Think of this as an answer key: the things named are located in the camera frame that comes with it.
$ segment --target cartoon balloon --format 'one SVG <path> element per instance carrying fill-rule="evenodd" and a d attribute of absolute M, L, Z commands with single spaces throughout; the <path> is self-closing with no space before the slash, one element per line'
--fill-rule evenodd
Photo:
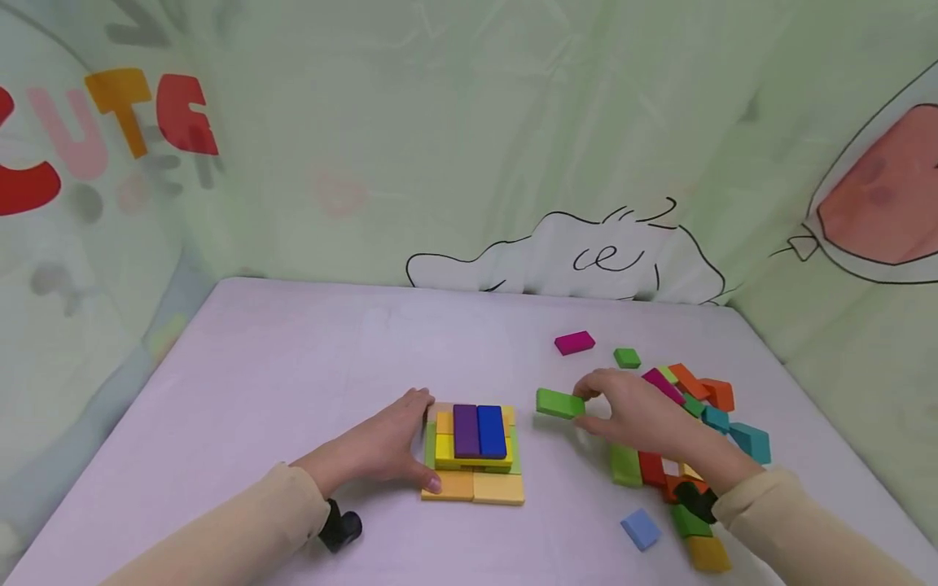
<path fill-rule="evenodd" d="M 938 282 L 936 166 L 938 63 L 857 132 L 815 191 L 804 225 L 857 277 Z"/>

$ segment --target right hand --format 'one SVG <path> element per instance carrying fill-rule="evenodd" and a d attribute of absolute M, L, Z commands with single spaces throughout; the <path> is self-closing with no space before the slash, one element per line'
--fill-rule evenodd
<path fill-rule="evenodd" d="M 603 395 L 613 409 L 609 419 L 581 415 L 577 427 L 643 452 L 683 461 L 688 441 L 706 429 L 657 388 L 629 372 L 598 368 L 581 378 L 573 395 L 583 400 Z"/>

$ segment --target cartoon drawing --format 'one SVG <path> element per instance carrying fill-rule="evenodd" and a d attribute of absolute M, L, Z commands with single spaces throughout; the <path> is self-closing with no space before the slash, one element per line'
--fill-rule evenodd
<path fill-rule="evenodd" d="M 808 231 L 789 238 L 804 262 L 820 248 L 877 283 L 938 282 L 938 62 L 847 144 L 814 192 Z"/>
<path fill-rule="evenodd" d="M 537 293 L 672 303 L 714 302 L 723 275 L 683 226 L 635 218 L 622 207 L 601 222 L 551 212 L 530 236 L 496 242 L 472 261 L 415 254 L 407 277 L 415 287 L 457 291 Z"/>

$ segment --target purple block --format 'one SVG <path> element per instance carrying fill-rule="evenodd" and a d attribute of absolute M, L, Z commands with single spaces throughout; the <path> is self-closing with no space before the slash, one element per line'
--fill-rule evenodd
<path fill-rule="evenodd" d="M 682 395 L 673 384 L 668 383 L 668 379 L 664 378 L 664 375 L 661 374 L 661 371 L 657 368 L 652 368 L 648 372 L 645 372 L 642 378 L 656 386 L 659 391 L 678 405 L 683 405 L 687 402 L 684 395 Z"/>
<path fill-rule="evenodd" d="M 596 341 L 589 335 L 589 332 L 583 330 L 576 334 L 561 336 L 553 341 L 553 345 L 557 347 L 561 354 L 566 356 L 567 354 L 589 350 L 596 346 Z"/>
<path fill-rule="evenodd" d="M 478 414 L 475 405 L 453 405 L 453 447 L 456 458 L 479 458 Z"/>

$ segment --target blue block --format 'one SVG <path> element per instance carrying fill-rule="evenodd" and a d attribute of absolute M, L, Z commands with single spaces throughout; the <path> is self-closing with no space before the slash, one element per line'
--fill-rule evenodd
<path fill-rule="evenodd" d="M 635 547 L 639 551 L 645 551 L 652 547 L 661 537 L 661 530 L 658 525 L 648 517 L 648 513 L 644 509 L 639 509 L 622 519 L 620 524 L 626 530 L 628 536 L 632 538 L 632 541 L 635 542 Z"/>
<path fill-rule="evenodd" d="M 498 405 L 479 405 L 478 447 L 481 458 L 502 459 L 508 455 L 505 424 Z"/>
<path fill-rule="evenodd" d="M 703 409 L 701 419 L 706 425 L 726 435 L 730 431 L 730 414 L 722 409 L 717 409 L 713 405 L 707 405 Z"/>
<path fill-rule="evenodd" d="M 748 426 L 745 423 L 730 425 L 730 435 L 739 447 L 760 464 L 772 462 L 772 451 L 768 445 L 768 434 L 759 428 Z"/>

